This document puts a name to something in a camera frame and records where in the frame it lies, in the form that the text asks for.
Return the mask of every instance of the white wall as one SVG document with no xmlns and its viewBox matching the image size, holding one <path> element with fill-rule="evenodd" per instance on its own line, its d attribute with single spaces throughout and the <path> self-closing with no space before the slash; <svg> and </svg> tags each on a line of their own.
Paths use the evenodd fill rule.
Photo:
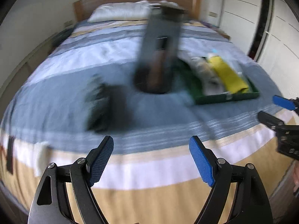
<svg viewBox="0 0 299 224">
<path fill-rule="evenodd" d="M 72 3 L 77 0 L 17 0 L 0 26 L 0 87 L 13 69 L 35 47 L 66 21 L 74 20 Z M 219 17 L 207 17 L 209 11 L 220 14 L 222 0 L 204 0 L 208 5 L 202 14 L 218 24 Z"/>
<path fill-rule="evenodd" d="M 284 0 L 274 1 L 269 35 L 258 63 L 284 97 L 299 97 L 299 23 Z"/>
<path fill-rule="evenodd" d="M 220 28 L 248 54 L 257 29 L 262 0 L 224 0 Z"/>
</svg>

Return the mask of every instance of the wall outlet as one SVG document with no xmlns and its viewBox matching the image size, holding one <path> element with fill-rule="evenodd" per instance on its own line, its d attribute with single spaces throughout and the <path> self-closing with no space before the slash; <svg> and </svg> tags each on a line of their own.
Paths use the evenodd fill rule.
<svg viewBox="0 0 299 224">
<path fill-rule="evenodd" d="M 65 23 L 63 24 L 63 26 L 66 28 L 66 27 L 68 27 L 68 26 L 73 25 L 73 23 L 74 23 L 74 21 L 73 21 L 73 20 L 70 20 L 70 21 L 65 22 Z"/>
<path fill-rule="evenodd" d="M 218 14 L 217 13 L 213 13 L 213 12 L 209 12 L 209 16 L 211 16 L 211 17 L 218 17 Z"/>
</svg>

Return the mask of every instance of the bed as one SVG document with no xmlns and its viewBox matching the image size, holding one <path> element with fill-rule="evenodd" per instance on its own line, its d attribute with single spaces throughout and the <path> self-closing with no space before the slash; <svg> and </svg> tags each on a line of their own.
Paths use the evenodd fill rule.
<svg viewBox="0 0 299 224">
<path fill-rule="evenodd" d="M 180 49 L 205 56 L 213 49 L 226 60 L 238 60 L 260 92 L 257 99 L 194 105 L 186 88 L 175 81 L 164 95 L 145 94 L 132 85 L 135 61 L 147 21 L 86 22 L 104 3 L 140 0 L 80 0 L 74 3 L 78 24 L 34 71 L 7 107 L 0 128 L 0 177 L 27 211 L 40 174 L 36 158 L 46 145 L 43 164 L 71 164 L 85 157 L 105 135 L 115 147 L 101 180 L 92 191 L 109 223 L 193 223 L 210 192 L 188 149 L 198 135 L 204 145 L 231 164 L 253 163 L 270 196 L 291 164 L 275 151 L 272 131 L 259 124 L 264 110 L 285 122 L 289 111 L 272 104 L 281 95 L 264 70 L 230 41 L 199 22 L 183 24 Z M 167 0 L 199 17 L 200 0 Z M 84 130 L 88 112 L 84 97 L 89 79 L 99 74 L 114 86 L 112 126 L 100 133 Z M 12 174 L 7 170 L 8 142 L 14 137 Z M 82 223 L 68 185 L 75 220 Z M 234 185 L 221 223 L 230 211 Z"/>
</svg>

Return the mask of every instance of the metal screw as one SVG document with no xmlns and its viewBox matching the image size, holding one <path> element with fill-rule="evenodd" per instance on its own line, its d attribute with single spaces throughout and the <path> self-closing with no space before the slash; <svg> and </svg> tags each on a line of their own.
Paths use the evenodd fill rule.
<svg viewBox="0 0 299 224">
<path fill-rule="evenodd" d="M 51 162 L 48 164 L 48 168 L 54 168 L 55 167 L 55 163 Z"/>
<path fill-rule="evenodd" d="M 85 162 L 85 158 L 84 157 L 81 157 L 81 158 L 79 158 L 78 160 L 77 160 L 77 163 L 78 164 L 82 164 L 82 163 L 84 163 Z"/>
<path fill-rule="evenodd" d="M 225 164 L 225 160 L 224 160 L 223 158 L 219 158 L 217 161 L 218 161 L 220 164 Z"/>
<path fill-rule="evenodd" d="M 247 167 L 248 167 L 249 169 L 254 169 L 254 168 L 255 168 L 251 163 L 247 164 Z"/>
</svg>

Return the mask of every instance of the blue gripper pad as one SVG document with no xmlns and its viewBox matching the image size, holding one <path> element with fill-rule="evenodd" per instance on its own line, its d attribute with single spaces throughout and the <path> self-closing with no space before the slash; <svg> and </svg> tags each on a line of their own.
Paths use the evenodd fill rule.
<svg viewBox="0 0 299 224">
<path fill-rule="evenodd" d="M 287 110 L 291 110 L 292 111 L 292 110 L 296 109 L 294 103 L 291 100 L 282 98 L 282 97 L 277 96 L 277 95 L 273 96 L 273 103 L 275 105 L 278 105 L 278 106 L 280 106 L 282 108 L 285 108 Z"/>
<path fill-rule="evenodd" d="M 189 150 L 202 180 L 212 187 L 215 182 L 213 168 L 193 137 L 189 140 Z"/>
<path fill-rule="evenodd" d="M 88 180 L 89 187 L 92 187 L 96 182 L 99 182 L 107 162 L 112 154 L 114 143 L 112 137 L 109 138 L 106 145 L 101 150 L 98 157 L 94 160 L 90 167 L 90 178 Z"/>
</svg>

